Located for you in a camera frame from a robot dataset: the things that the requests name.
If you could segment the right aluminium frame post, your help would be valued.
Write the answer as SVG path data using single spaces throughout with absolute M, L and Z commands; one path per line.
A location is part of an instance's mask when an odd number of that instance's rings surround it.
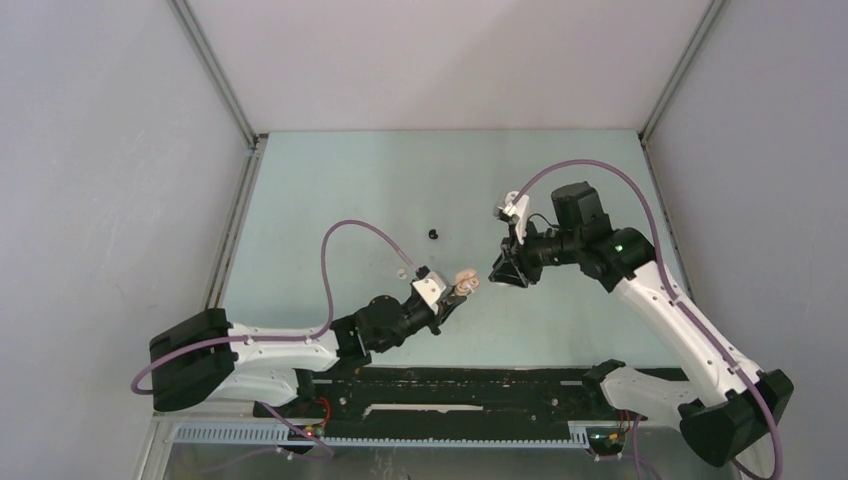
M 660 95 L 654 102 L 641 130 L 639 139 L 642 147 L 647 147 L 662 122 L 667 110 L 683 85 L 688 73 L 694 66 L 698 55 L 709 41 L 709 37 L 720 22 L 728 0 L 711 0 L 698 20 L 687 40 L 681 55 L 673 67 Z

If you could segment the left aluminium frame post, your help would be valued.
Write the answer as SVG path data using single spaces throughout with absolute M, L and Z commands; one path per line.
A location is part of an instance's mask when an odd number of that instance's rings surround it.
M 186 0 L 167 0 L 166 3 L 186 36 L 225 111 L 236 127 L 239 136 L 249 149 L 255 149 L 259 134 L 248 120 L 246 112 L 191 3 Z

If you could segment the aluminium frame post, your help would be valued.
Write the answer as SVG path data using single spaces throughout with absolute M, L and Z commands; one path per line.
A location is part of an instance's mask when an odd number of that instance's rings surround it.
M 225 111 L 236 127 L 239 136 L 249 149 L 255 149 L 259 134 L 248 120 L 246 112 L 191 3 L 186 0 L 167 0 L 166 3 L 186 36 Z
M 709 41 L 709 37 L 720 22 L 728 0 L 711 0 L 698 20 L 687 40 L 681 55 L 673 67 L 660 95 L 654 102 L 641 130 L 639 139 L 642 147 L 647 147 L 662 122 L 667 110 L 683 85 L 688 73 L 694 66 L 698 55 Z

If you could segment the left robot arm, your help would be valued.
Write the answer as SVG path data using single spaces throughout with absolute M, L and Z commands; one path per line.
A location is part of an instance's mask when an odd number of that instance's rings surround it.
M 229 321 L 222 308 L 207 309 L 150 340 L 150 364 L 138 376 L 149 376 L 151 386 L 132 389 L 151 396 L 157 412 L 230 400 L 304 416 L 316 403 L 313 374 L 366 366 L 423 329 L 439 334 L 474 289 L 471 280 L 415 281 L 406 301 L 378 296 L 326 331 L 250 327 Z

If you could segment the pink earbud charging case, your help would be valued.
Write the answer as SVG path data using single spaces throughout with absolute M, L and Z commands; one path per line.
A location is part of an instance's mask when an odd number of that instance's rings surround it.
M 480 280 L 474 269 L 465 269 L 458 272 L 454 277 L 454 285 L 461 285 L 467 289 L 467 296 L 473 294 L 480 287 Z

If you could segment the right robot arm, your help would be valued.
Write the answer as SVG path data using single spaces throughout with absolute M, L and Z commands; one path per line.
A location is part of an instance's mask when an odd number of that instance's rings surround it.
M 554 190 L 556 224 L 536 229 L 529 197 L 507 193 L 494 215 L 508 226 L 491 282 L 527 288 L 543 270 L 576 265 L 631 308 L 678 361 L 685 378 L 668 381 L 617 360 L 583 377 L 585 411 L 606 418 L 639 413 L 679 431 L 703 461 L 723 467 L 769 434 L 794 392 L 780 369 L 763 370 L 737 350 L 657 261 L 652 243 L 634 228 L 615 229 L 597 191 L 586 182 Z

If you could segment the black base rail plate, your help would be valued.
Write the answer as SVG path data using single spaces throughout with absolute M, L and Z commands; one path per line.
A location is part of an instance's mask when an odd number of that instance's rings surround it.
M 313 395 L 279 408 L 341 441 L 556 442 L 578 422 L 634 420 L 583 384 L 585 368 L 363 367 L 316 373 Z

